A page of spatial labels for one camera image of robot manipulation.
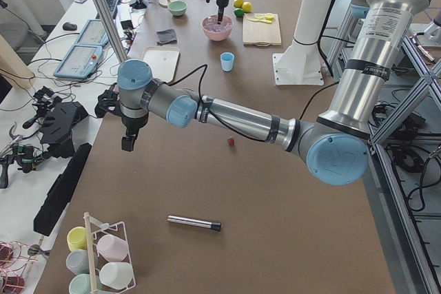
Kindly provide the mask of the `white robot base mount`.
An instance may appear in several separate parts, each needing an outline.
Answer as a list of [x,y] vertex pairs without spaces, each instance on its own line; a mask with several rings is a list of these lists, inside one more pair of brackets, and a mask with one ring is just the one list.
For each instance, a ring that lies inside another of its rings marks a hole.
[[324,84],[318,46],[330,8],[331,0],[302,0],[291,45],[273,55],[277,85]]

